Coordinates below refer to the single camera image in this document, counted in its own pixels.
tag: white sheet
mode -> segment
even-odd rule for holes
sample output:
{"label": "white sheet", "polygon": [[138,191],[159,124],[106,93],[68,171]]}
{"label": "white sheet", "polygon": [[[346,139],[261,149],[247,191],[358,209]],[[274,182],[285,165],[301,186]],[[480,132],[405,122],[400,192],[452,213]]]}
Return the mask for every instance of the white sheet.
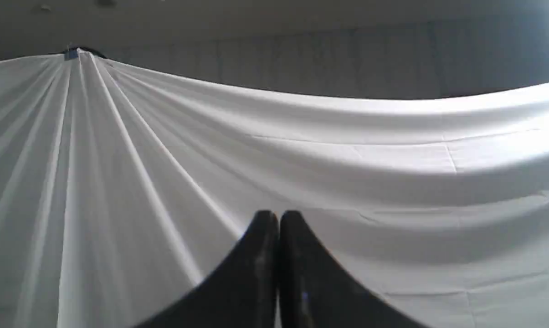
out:
{"label": "white sheet", "polygon": [[135,324],[264,208],[429,327],[549,328],[549,83],[363,100],[0,62],[0,327]]}

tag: ceiling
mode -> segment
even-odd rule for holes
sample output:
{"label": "ceiling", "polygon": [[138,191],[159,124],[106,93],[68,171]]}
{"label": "ceiling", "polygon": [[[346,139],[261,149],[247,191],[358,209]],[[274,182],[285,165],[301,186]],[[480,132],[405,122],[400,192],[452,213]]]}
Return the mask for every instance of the ceiling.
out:
{"label": "ceiling", "polygon": [[[0,58],[549,10],[549,0],[0,0]],[[37,10],[46,4],[51,12]]]}

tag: white fabric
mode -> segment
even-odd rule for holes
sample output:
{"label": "white fabric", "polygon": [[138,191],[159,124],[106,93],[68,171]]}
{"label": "white fabric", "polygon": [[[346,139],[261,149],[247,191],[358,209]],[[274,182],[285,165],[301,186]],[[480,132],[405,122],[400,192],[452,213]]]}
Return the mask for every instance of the white fabric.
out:
{"label": "white fabric", "polygon": [[135,324],[264,208],[429,327],[549,328],[549,84],[337,99],[0,62],[0,327]]}

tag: gray wall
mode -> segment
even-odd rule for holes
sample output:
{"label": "gray wall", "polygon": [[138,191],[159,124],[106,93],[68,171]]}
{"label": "gray wall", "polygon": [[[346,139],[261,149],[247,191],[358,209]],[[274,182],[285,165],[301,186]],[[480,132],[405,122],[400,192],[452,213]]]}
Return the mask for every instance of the gray wall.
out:
{"label": "gray wall", "polygon": [[548,82],[549,13],[102,51],[229,85],[429,99]]}

